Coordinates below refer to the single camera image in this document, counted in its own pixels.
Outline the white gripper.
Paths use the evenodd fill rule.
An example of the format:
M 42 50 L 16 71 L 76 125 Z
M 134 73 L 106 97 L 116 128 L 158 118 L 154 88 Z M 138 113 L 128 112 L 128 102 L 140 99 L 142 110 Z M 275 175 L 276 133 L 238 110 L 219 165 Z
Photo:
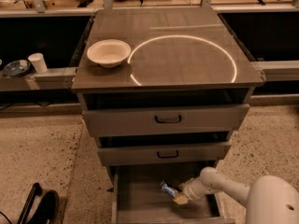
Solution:
M 188 201 L 201 199 L 206 194 L 206 187 L 200 177 L 191 178 L 183 184 L 182 192 L 183 194 L 179 193 L 173 199 L 173 201 L 178 205 L 185 205 Z

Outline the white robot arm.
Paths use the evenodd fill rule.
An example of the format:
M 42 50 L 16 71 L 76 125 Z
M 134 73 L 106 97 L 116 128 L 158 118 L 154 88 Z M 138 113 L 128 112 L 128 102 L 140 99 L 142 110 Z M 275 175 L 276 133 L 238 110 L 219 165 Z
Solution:
M 179 187 L 174 198 L 178 204 L 222 191 L 246 208 L 246 224 L 299 224 L 299 193 L 277 176 L 260 176 L 247 186 L 206 167 Z

